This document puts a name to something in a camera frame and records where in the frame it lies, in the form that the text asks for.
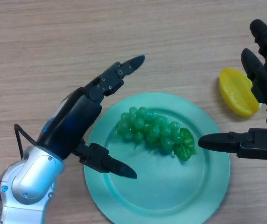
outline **grape bunch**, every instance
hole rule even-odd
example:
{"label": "grape bunch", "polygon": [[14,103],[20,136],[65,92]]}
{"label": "grape bunch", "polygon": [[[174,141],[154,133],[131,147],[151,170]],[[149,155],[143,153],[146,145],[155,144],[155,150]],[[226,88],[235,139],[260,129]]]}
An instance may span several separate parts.
{"label": "grape bunch", "polygon": [[182,161],[196,154],[194,137],[187,128],[180,128],[176,121],[169,123],[167,117],[145,107],[131,107],[128,112],[122,113],[114,135],[127,142],[145,141],[164,154],[174,152]]}

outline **robotic hand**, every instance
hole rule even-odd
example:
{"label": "robotic hand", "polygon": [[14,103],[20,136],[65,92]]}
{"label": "robotic hand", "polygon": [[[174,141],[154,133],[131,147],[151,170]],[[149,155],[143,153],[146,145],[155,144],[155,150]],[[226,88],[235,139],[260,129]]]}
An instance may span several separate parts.
{"label": "robotic hand", "polygon": [[[70,154],[79,162],[102,172],[137,178],[128,165],[109,156],[109,151],[92,143],[87,146],[83,136],[99,116],[104,96],[114,94],[123,78],[144,62],[144,56],[125,63],[115,63],[85,87],[68,95],[33,140],[18,125],[14,125],[21,161],[9,166],[0,176],[0,224],[44,224],[44,213],[54,196],[56,179],[64,170]],[[33,145],[22,150],[19,132]]]}
{"label": "robotic hand", "polygon": [[[265,63],[263,65],[249,49],[243,50],[241,62],[253,83],[253,95],[259,103],[267,105],[267,25],[261,20],[254,20],[250,30]],[[198,145],[209,150],[235,153],[239,158],[267,160],[267,129],[250,128],[246,133],[208,134],[199,139]]]}

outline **wood grain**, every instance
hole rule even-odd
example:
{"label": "wood grain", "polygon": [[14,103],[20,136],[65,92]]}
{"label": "wood grain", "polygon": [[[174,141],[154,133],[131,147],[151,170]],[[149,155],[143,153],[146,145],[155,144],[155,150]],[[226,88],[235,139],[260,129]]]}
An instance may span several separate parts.
{"label": "wood grain", "polygon": [[[0,174],[19,159],[13,124],[37,138],[58,103],[116,61],[145,54],[105,112],[131,95],[162,91],[202,107],[223,132],[266,127],[265,107],[251,119],[223,103],[217,78],[242,69],[255,53],[252,20],[267,23],[264,0],[0,0]],[[209,224],[267,223],[267,161],[231,157],[230,187]],[[92,201],[78,159],[58,178],[47,224],[106,224]]]}

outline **teal plate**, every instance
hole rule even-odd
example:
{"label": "teal plate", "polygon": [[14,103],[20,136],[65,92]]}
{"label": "teal plate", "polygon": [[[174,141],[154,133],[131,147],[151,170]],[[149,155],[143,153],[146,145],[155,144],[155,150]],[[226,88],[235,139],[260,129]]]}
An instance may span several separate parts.
{"label": "teal plate", "polygon": [[[160,155],[145,144],[115,139],[113,129],[130,107],[156,109],[188,128],[197,155],[180,162]],[[166,93],[144,93],[126,98],[110,108],[96,123],[88,144],[96,142],[110,155],[133,168],[138,179],[103,174],[84,167],[88,190],[101,212],[114,224],[201,224],[219,207],[230,178],[229,154],[197,146],[206,134],[219,133],[214,121],[193,103]]]}

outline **black cable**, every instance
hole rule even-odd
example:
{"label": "black cable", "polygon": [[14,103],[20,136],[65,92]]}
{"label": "black cable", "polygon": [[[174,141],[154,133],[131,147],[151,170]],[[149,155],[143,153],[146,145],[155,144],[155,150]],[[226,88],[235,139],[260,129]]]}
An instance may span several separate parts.
{"label": "black cable", "polygon": [[31,138],[18,124],[14,124],[14,131],[16,135],[16,140],[18,144],[18,149],[20,151],[21,159],[23,158],[23,149],[21,145],[21,138],[20,138],[20,133],[22,134],[23,137],[25,137],[33,146],[36,146],[37,143],[34,139]]}

